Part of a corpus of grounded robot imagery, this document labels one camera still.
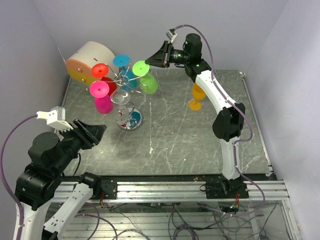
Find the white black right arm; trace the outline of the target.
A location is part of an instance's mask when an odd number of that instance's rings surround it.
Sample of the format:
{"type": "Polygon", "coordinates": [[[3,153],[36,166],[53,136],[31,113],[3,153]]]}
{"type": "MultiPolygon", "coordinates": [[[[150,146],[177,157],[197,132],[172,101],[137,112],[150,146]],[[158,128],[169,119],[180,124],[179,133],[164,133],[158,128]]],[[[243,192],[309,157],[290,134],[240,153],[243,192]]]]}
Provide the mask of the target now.
{"type": "Polygon", "coordinates": [[[231,180],[240,177],[237,169],[237,141],[240,140],[244,125],[242,115],[246,108],[243,103],[236,103],[213,76],[212,68],[202,58],[202,40],[198,34],[187,34],[182,50],[173,46],[175,33],[168,31],[166,35],[169,40],[165,40],[161,48],[145,63],[159,68],[168,68],[170,64],[183,65],[187,76],[204,91],[212,103],[217,113],[212,130],[220,140],[222,175],[228,180],[221,184],[220,192],[224,197],[231,198],[238,192],[237,184],[231,180]]]}

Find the green wine glass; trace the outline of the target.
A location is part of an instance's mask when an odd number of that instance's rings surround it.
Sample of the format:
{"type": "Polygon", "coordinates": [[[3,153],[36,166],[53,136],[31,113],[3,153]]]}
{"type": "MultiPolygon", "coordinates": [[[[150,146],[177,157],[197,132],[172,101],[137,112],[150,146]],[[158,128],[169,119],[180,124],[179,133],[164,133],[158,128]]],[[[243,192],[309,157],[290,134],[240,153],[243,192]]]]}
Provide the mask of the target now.
{"type": "Polygon", "coordinates": [[[156,78],[149,73],[150,65],[145,63],[144,60],[137,61],[133,67],[132,72],[139,80],[139,87],[148,95],[154,94],[158,90],[158,82],[156,78]]]}

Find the chrome wine glass rack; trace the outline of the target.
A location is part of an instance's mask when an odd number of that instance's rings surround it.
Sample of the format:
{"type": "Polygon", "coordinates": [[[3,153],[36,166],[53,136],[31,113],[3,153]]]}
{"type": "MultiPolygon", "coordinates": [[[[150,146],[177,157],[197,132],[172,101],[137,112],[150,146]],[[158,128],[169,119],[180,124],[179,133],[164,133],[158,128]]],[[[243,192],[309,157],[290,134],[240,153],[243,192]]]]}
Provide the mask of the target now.
{"type": "Polygon", "coordinates": [[[137,130],[143,123],[143,115],[131,101],[130,93],[146,93],[149,87],[144,83],[138,83],[137,87],[134,87],[133,81],[141,79],[142,76],[129,78],[130,66],[127,66],[126,70],[121,69],[119,73],[116,73],[109,64],[106,66],[115,76],[112,82],[116,84],[116,90],[110,95],[110,100],[114,105],[112,114],[115,123],[123,131],[137,130]]]}

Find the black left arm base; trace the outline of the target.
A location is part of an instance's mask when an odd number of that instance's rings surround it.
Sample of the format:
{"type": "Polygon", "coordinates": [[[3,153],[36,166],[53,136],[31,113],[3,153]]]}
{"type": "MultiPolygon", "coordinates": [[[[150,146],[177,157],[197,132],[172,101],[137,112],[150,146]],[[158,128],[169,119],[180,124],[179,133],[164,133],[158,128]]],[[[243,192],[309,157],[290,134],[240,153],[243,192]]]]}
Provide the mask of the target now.
{"type": "Polygon", "coordinates": [[[118,193],[118,184],[113,179],[100,179],[93,186],[93,195],[91,199],[100,200],[115,200],[118,193]]]}

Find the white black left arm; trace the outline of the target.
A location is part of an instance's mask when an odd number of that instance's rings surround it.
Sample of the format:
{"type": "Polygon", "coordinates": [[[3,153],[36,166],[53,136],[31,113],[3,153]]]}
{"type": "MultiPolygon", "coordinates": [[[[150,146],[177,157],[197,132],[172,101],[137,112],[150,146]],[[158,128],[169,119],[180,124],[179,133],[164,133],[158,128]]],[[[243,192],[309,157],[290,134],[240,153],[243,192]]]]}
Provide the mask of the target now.
{"type": "Polygon", "coordinates": [[[99,176],[85,172],[78,178],[71,196],[48,223],[46,213],[56,189],[62,183],[62,173],[80,150],[97,146],[107,129],[106,125],[89,125],[78,119],[72,129],[60,131],[63,139],[54,132],[37,135],[28,150],[31,163],[18,177],[15,187],[17,240],[57,240],[67,224],[87,200],[102,193],[99,176]]]}

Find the clear wine glass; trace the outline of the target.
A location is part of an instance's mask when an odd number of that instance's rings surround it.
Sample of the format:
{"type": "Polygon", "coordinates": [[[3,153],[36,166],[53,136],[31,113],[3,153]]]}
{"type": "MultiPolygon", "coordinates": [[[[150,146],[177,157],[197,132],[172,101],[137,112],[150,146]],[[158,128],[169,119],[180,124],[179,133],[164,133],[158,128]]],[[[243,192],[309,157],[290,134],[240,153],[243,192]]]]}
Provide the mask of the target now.
{"type": "Polygon", "coordinates": [[[121,88],[117,88],[110,96],[111,101],[114,103],[113,117],[116,124],[122,128],[127,128],[127,123],[130,118],[130,111],[127,107],[131,97],[130,94],[121,88]]]}

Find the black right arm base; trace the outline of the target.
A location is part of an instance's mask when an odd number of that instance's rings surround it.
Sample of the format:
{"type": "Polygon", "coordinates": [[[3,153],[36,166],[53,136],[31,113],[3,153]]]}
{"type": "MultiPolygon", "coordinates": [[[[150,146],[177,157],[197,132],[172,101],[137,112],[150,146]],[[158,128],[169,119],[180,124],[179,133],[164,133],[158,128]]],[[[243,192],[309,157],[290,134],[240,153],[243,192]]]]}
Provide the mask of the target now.
{"type": "Polygon", "coordinates": [[[207,199],[247,199],[247,185],[240,179],[206,182],[199,188],[207,199]]]}

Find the orange wine glass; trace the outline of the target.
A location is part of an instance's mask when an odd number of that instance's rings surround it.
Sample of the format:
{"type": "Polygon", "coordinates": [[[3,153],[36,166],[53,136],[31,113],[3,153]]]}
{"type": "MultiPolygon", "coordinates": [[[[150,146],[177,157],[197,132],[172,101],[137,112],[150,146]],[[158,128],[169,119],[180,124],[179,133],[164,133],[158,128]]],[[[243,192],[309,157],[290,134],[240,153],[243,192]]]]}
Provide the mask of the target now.
{"type": "Polygon", "coordinates": [[[206,97],[206,93],[196,83],[192,87],[192,97],[193,100],[189,102],[188,106],[193,111],[199,111],[202,108],[201,101],[206,97]]]}

